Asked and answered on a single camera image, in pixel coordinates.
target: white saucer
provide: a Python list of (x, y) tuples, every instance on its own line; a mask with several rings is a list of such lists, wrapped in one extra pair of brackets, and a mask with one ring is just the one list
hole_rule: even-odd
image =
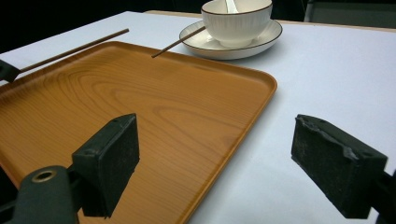
[[(198, 30), (204, 26), (203, 21), (198, 21), (184, 28), (179, 38)], [(251, 44), (241, 49), (229, 49), (223, 47), (220, 42), (214, 39), (207, 30), (194, 35), (183, 41), (184, 46), (193, 54), (215, 60), (232, 60), (246, 58), (261, 53), (272, 47), (282, 34), (282, 26), (277, 21), (270, 20), (265, 30), (256, 37)]]

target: chopsticks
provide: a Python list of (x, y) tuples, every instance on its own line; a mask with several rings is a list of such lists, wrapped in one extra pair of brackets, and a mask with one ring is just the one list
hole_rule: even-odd
[(111, 39), (111, 38), (113, 38), (115, 36), (123, 35), (123, 34), (128, 33), (128, 32), (129, 32), (129, 29), (124, 29), (124, 30), (118, 31), (118, 32), (116, 32), (114, 34), (107, 35), (105, 37), (102, 37), (100, 39), (94, 40), (94, 41), (92, 41), (92, 42), (90, 42), (88, 44), (82, 45), (82, 46), (77, 47), (75, 49), (70, 49), (67, 52), (64, 52), (64, 53), (61, 53), (61, 54), (56, 55), (54, 57), (48, 58), (47, 60), (44, 60), (42, 62), (35, 63), (35, 64), (32, 64), (32, 65), (27, 66), (25, 68), (22, 68), (21, 70), (19, 70), (18, 68), (16, 68), (16, 67), (14, 67), (14, 66), (12, 66), (12, 65), (0, 60), (0, 80), (5, 80), (5, 81), (8, 81), (8, 82), (12, 82), (18, 76), (18, 74), (20, 74), (20, 73), (27, 72), (29, 70), (37, 68), (37, 67), (39, 67), (41, 65), (44, 65), (46, 63), (51, 63), (53, 61), (61, 59), (62, 57), (65, 57), (67, 55), (76, 53), (76, 52), (81, 51), (83, 49), (87, 49), (87, 48), (92, 47), (94, 45), (97, 45), (97, 44), (99, 44), (101, 42), (104, 42), (104, 41), (106, 41), (108, 39)]
[(202, 32), (204, 29), (206, 29), (206, 28), (203, 26), (203, 27), (199, 28), (198, 30), (196, 30), (196, 31), (184, 36), (183, 38), (180, 38), (178, 41), (176, 41), (175, 43), (169, 45), (168, 47), (160, 50), (158, 53), (151, 55), (151, 58), (155, 58), (155, 57), (159, 56), (160, 54), (162, 54), (162, 53), (166, 52), (167, 50), (171, 49), (172, 47), (180, 44), (181, 42), (183, 42), (186, 39), (192, 37), (193, 35), (197, 35), (198, 33)]

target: wooden tray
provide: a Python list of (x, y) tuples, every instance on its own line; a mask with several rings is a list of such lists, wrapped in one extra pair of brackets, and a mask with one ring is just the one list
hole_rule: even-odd
[(270, 75), (157, 49), (105, 44), (0, 87), (0, 164), (18, 186), (68, 167), (108, 121), (136, 113), (140, 162), (111, 219), (184, 223), (276, 90)]

